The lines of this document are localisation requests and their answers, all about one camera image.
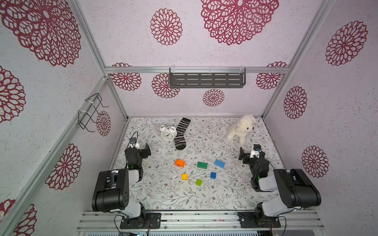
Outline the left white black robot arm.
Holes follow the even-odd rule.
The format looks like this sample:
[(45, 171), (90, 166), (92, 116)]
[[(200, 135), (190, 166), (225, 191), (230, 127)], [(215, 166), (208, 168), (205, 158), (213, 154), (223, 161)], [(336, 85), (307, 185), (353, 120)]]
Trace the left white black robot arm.
[(120, 229), (159, 229), (161, 213), (148, 213), (145, 206), (133, 200), (130, 185), (143, 179), (143, 159), (151, 155), (148, 144), (144, 149), (139, 144), (133, 144), (125, 150), (127, 165), (123, 169), (102, 171), (98, 174), (92, 209), (96, 212), (117, 213), (121, 223), (116, 224)]

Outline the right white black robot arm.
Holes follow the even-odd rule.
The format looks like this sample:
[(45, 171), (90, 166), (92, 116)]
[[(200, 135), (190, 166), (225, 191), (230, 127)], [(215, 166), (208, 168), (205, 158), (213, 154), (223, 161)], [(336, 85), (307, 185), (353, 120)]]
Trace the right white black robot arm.
[(267, 202), (260, 202), (253, 212), (239, 212), (242, 228), (280, 228), (279, 218), (286, 213), (321, 204), (321, 195), (301, 169), (273, 169), (268, 175), (270, 161), (259, 144), (251, 153), (240, 148), (239, 160), (250, 167), (251, 186), (256, 192), (274, 192), (279, 195)]

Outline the lime green lego brick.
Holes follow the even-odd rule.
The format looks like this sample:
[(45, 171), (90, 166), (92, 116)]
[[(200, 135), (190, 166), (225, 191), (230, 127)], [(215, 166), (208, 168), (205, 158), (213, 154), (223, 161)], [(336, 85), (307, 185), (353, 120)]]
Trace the lime green lego brick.
[(201, 187), (201, 186), (202, 186), (202, 184), (203, 184), (203, 181), (202, 181), (202, 180), (200, 180), (200, 179), (197, 179), (197, 180), (196, 180), (196, 182), (195, 182), (195, 184), (196, 184), (196, 186), (199, 186), (199, 187)]

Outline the light blue long lego brick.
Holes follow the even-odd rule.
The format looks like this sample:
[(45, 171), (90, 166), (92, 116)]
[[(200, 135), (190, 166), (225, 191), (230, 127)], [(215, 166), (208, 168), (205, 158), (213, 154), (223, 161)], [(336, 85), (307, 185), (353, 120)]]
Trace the light blue long lego brick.
[(220, 161), (220, 160), (215, 160), (214, 165), (217, 166), (217, 167), (220, 167), (220, 168), (222, 168), (222, 169), (225, 168), (225, 163), (222, 162), (222, 161)]

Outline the green long lego brick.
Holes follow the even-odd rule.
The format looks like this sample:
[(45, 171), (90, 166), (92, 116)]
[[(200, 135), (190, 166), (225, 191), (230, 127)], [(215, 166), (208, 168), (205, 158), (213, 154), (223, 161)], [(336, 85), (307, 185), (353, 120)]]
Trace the green long lego brick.
[(198, 162), (197, 163), (197, 167), (201, 168), (201, 169), (207, 169), (208, 168), (208, 164), (204, 163), (204, 162)]

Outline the orange lego brick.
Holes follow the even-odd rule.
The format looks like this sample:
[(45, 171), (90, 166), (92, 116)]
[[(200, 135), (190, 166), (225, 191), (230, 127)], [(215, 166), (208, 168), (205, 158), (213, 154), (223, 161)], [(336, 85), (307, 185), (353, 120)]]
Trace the orange lego brick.
[(177, 159), (174, 163), (175, 166), (177, 167), (180, 167), (180, 168), (184, 168), (186, 163), (185, 161), (181, 160), (181, 159)]

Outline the dark blue small lego brick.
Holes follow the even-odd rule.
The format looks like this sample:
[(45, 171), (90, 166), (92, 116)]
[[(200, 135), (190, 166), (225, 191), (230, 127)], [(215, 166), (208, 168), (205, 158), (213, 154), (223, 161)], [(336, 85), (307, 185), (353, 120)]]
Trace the dark blue small lego brick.
[(216, 173), (212, 172), (210, 178), (216, 179), (216, 175), (217, 175)]

